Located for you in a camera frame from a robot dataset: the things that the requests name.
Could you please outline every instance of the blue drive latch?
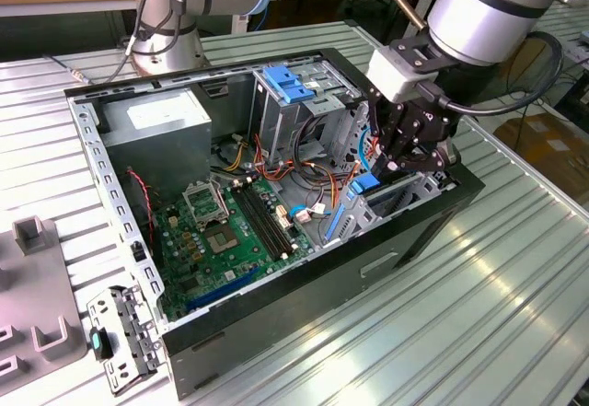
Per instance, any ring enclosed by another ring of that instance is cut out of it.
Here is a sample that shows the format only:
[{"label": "blue drive latch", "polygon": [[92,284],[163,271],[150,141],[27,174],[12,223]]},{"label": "blue drive latch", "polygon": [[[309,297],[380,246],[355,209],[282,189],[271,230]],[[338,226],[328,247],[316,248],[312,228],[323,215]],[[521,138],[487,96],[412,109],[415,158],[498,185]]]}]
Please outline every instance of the blue drive latch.
[{"label": "blue drive latch", "polygon": [[305,88],[298,77],[283,65],[264,68],[262,73],[287,104],[311,99],[315,96],[314,91]]},{"label": "blue drive latch", "polygon": [[[364,173],[358,177],[356,177],[350,184],[347,186],[347,190],[345,190],[345,199],[349,202],[348,205],[353,204],[353,202],[358,199],[365,191],[368,191],[376,186],[380,185],[380,181],[372,174],[372,173]],[[335,212],[335,215],[331,217],[330,224],[328,227],[325,236],[323,237],[328,242],[333,237],[338,224],[340,223],[341,217],[343,216],[344,212],[346,211],[346,206],[344,205],[343,200],[340,200],[338,210]]]}]

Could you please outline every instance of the gray plastic holder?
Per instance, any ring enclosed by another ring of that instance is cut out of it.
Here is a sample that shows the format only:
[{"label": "gray plastic holder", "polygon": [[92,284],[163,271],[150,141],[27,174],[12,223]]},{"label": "gray plastic holder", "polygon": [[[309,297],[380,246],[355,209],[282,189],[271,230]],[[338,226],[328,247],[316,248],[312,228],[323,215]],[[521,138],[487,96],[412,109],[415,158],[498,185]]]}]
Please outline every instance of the gray plastic holder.
[{"label": "gray plastic holder", "polygon": [[15,221],[0,234],[0,396],[86,351],[54,222]]}]

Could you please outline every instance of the blue cable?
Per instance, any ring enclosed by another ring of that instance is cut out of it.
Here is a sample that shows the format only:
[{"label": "blue cable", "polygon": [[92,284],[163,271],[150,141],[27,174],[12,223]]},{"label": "blue cable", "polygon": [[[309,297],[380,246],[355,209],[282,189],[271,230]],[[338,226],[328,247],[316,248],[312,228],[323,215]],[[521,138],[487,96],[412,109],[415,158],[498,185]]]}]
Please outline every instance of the blue cable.
[{"label": "blue cable", "polygon": [[368,164],[368,160],[364,156],[364,138],[366,137],[366,133],[368,133],[368,128],[366,128],[362,134],[360,135],[360,143],[358,144],[358,157],[360,158],[360,162],[362,162],[362,166],[366,171],[370,171],[370,164]]},{"label": "blue cable", "polygon": [[261,17],[261,21],[260,23],[256,26],[256,28],[254,29],[254,31],[258,31],[260,29],[261,26],[264,25],[264,21],[266,20],[266,16],[268,15],[268,6],[266,6],[266,8],[264,8],[264,16]]},{"label": "blue cable", "polygon": [[291,211],[288,215],[290,215],[291,217],[295,217],[296,213],[298,213],[301,210],[304,210],[305,208],[306,208],[306,206],[304,206],[304,205],[294,206],[293,208],[291,208]]}]

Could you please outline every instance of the blue tab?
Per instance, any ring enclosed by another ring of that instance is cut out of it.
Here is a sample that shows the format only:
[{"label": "blue tab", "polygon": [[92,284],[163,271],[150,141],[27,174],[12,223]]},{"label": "blue tab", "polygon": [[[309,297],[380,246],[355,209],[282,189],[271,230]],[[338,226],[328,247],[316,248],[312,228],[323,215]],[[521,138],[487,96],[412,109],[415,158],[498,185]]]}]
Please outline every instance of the blue tab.
[{"label": "blue tab", "polygon": [[358,183],[356,180],[354,182],[352,182],[350,184],[350,186],[352,187],[352,189],[354,191],[356,191],[356,194],[362,194],[362,191],[364,191],[364,188],[362,188],[362,185],[360,185],[360,183]]},{"label": "blue tab", "polygon": [[358,176],[351,185],[358,194],[362,194],[364,191],[380,185],[380,182],[372,173],[364,173],[362,176]]},{"label": "blue tab", "polygon": [[311,99],[315,96],[314,91],[305,88],[297,76],[283,65],[264,68],[262,72],[266,80],[270,82],[287,104]]},{"label": "blue tab", "polygon": [[92,347],[98,349],[100,347],[100,337],[97,333],[92,334]]},{"label": "blue tab", "polygon": [[338,212],[333,217],[333,222],[331,222],[331,225],[329,226],[328,232],[325,235],[325,239],[327,241],[330,241],[331,240],[331,236],[333,236],[333,232],[335,231],[335,228],[338,226],[338,222],[340,222],[341,215],[343,214],[343,211],[345,209],[346,209],[345,206],[343,206],[342,204],[340,204],[340,207],[338,208]]}]

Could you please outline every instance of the aluminum table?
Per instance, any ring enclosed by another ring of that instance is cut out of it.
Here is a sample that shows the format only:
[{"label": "aluminum table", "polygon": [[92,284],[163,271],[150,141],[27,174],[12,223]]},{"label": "aluminum table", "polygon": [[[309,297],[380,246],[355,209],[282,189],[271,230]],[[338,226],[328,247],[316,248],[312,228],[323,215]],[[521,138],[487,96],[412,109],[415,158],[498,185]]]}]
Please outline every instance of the aluminum table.
[{"label": "aluminum table", "polygon": [[[333,23],[203,45],[214,64],[335,47],[365,70],[376,42]],[[63,59],[99,81],[120,57]],[[0,64],[0,229],[26,215],[55,221],[87,334],[87,301],[129,275],[64,100],[74,85],[49,61]],[[472,120],[455,143],[486,188],[417,260],[182,404],[566,404],[589,377],[589,215]],[[90,352],[0,398],[88,402],[176,394],[162,367],[113,399]]]}]

